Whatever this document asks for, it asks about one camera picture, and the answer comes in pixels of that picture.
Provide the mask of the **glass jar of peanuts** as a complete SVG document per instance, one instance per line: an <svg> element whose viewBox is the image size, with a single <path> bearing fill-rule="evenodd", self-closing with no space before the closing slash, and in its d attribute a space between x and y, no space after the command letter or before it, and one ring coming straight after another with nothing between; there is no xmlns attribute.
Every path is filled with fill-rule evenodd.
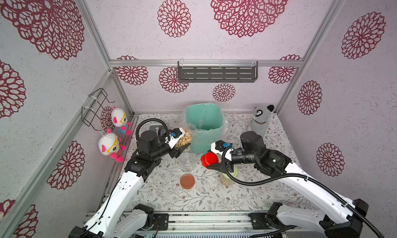
<svg viewBox="0 0 397 238"><path fill-rule="evenodd" d="M192 172L196 167L196 155L194 153L183 153L180 156L181 168L185 172Z"/></svg>

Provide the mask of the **green lidded peanut jar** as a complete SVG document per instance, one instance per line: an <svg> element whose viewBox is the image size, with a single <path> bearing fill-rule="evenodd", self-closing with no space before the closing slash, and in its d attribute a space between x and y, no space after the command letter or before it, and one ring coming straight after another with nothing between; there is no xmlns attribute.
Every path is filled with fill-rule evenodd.
<svg viewBox="0 0 397 238"><path fill-rule="evenodd" d="M234 172L231 172L231 175L236 178L238 175L238 170L237 168L234 168ZM225 173L221 173L220 174L220 182L221 184L226 187L229 188L230 186L232 186L235 182L233 180L231 180L231 178L225 174Z"/></svg>

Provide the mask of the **red jar lid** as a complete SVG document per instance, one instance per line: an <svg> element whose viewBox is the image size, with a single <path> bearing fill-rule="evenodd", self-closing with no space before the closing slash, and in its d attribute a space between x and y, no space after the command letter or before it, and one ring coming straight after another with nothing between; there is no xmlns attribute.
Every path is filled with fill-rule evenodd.
<svg viewBox="0 0 397 238"><path fill-rule="evenodd" d="M208 166L217 164L219 162L218 156L213 152L207 152L201 156L202 166L207 168Z"/></svg>

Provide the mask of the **brown jar lid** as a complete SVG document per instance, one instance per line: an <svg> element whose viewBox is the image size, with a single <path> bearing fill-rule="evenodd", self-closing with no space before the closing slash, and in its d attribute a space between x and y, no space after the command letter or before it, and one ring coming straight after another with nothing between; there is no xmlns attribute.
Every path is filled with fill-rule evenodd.
<svg viewBox="0 0 397 238"><path fill-rule="evenodd" d="M195 178L193 175L186 173L180 179L180 185L183 189L191 189L195 185Z"/></svg>

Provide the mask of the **red lidded peanut jar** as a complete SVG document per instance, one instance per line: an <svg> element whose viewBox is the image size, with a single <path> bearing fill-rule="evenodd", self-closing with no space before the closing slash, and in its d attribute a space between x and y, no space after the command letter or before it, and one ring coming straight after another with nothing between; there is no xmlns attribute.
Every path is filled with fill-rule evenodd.
<svg viewBox="0 0 397 238"><path fill-rule="evenodd" d="M193 124L189 124L186 127L183 127L185 134L182 138L177 142L176 149L180 149L181 147L189 144L194 139L194 132L197 130L197 127Z"/></svg>

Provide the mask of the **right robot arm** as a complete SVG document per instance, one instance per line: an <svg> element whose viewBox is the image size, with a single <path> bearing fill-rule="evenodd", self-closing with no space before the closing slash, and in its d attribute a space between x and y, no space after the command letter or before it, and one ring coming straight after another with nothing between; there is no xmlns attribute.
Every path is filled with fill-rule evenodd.
<svg viewBox="0 0 397 238"><path fill-rule="evenodd" d="M280 181L299 192L316 207L317 211L301 210L275 202L261 217L265 227L277 229L302 227L324 234L328 238L358 238L361 235L368 204L345 198L304 172L283 153L266 147L262 136L244 132L242 147L222 140L211 144L201 158L205 168L219 171L232 181L244 186L259 186ZM245 182L232 174L236 164L252 164L254 169L268 176L257 182Z"/></svg>

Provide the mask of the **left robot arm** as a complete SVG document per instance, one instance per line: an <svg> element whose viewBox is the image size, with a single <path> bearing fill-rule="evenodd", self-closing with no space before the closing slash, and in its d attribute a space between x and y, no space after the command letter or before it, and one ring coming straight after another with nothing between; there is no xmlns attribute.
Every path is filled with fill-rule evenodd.
<svg viewBox="0 0 397 238"><path fill-rule="evenodd" d="M179 127L166 129L163 135L153 130L142 134L136 131L136 150L125 171L114 186L109 198L96 214L82 227L74 227L71 238L128 238L141 228L153 225L153 209L139 204L132 214L120 221L123 211L134 194L144 185L151 172L161 163L162 157L179 157L189 146L177 148L186 131Z"/></svg>

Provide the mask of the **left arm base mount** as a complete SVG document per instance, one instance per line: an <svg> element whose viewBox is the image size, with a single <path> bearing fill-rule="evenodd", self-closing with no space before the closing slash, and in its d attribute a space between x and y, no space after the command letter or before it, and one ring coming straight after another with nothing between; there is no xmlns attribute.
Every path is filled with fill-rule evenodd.
<svg viewBox="0 0 397 238"><path fill-rule="evenodd" d="M146 222L142 228L139 230L143 231L165 231L168 229L169 225L169 214L159 214L155 213L154 209L143 204L138 204L133 208L133 210L141 210L147 214Z"/></svg>

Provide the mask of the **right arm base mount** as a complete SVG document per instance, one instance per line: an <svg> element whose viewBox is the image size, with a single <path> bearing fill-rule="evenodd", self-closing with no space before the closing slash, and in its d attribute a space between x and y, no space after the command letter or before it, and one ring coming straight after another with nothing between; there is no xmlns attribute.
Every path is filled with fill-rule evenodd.
<svg viewBox="0 0 397 238"><path fill-rule="evenodd" d="M274 202L267 212L252 212L248 214L251 219L251 225L253 229L282 230L287 227L292 227L294 229L296 226L285 225L277 217L277 214L281 212L281 207L286 207L286 205L280 202Z"/></svg>

